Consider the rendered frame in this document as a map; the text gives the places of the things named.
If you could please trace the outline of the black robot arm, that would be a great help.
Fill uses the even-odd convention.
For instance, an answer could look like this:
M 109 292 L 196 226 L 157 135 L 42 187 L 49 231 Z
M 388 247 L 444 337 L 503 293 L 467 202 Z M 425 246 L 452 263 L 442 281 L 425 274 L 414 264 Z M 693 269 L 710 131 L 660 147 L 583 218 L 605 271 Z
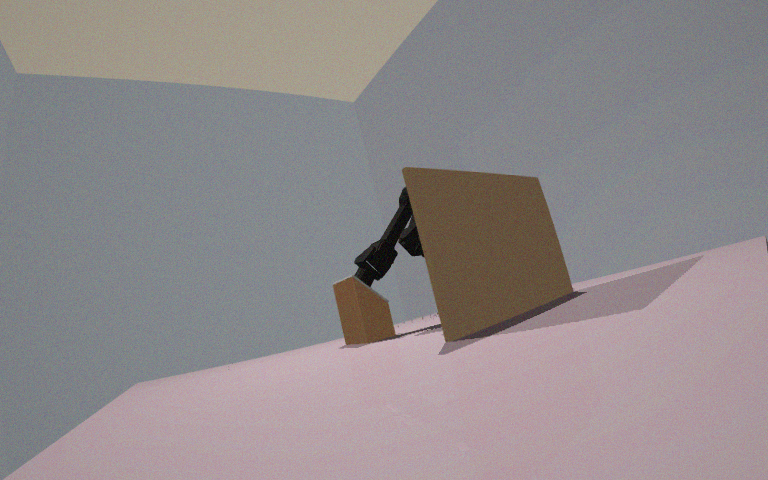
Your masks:
M 409 220 L 409 226 L 405 229 Z M 397 241 L 411 256 L 424 257 L 406 186 L 399 197 L 399 208 L 381 239 L 372 243 L 355 259 L 354 264 L 359 268 L 354 276 L 369 287 L 374 280 L 382 279 L 398 255 L 394 248 Z

